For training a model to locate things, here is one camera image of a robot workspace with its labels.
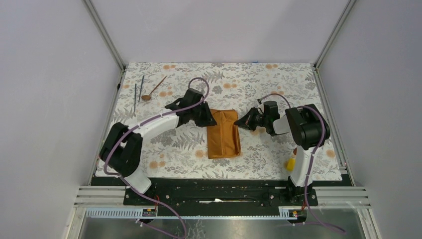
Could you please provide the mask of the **orange cloth napkin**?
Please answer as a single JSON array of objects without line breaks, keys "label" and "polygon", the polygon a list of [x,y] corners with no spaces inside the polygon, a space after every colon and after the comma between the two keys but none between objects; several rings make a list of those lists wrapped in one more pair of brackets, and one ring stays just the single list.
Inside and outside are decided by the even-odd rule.
[{"label": "orange cloth napkin", "polygon": [[207,127],[207,152],[209,159],[233,158],[241,153],[238,120],[235,110],[215,110],[211,113],[217,125]]}]

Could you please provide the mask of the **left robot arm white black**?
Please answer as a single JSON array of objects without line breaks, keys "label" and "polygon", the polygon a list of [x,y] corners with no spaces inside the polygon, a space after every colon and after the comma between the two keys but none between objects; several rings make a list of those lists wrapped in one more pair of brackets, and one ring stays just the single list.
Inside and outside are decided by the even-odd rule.
[{"label": "left robot arm white black", "polygon": [[105,169],[110,167],[116,171],[116,176],[121,177],[135,191],[135,198],[141,204],[150,204],[154,200],[154,192],[150,188],[151,180],[140,166],[142,145],[191,120],[198,127],[217,124],[204,95],[189,88],[183,97],[166,105],[164,111],[152,119],[132,127],[115,123],[105,139],[99,158],[105,163]]}]

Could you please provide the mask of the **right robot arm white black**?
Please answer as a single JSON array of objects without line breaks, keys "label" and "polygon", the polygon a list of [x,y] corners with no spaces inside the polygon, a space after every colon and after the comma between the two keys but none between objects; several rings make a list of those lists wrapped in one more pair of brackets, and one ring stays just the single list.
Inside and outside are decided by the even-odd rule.
[{"label": "right robot arm white black", "polygon": [[329,125],[316,105],[288,108],[285,115],[281,116],[278,104],[275,101],[266,101],[258,107],[252,107],[234,124],[252,131],[263,127],[271,136],[291,134],[297,146],[295,166],[289,176],[294,186],[286,190],[285,197],[292,205],[302,202],[305,192],[301,187],[307,187],[313,181],[312,170],[316,151],[330,137]]}]

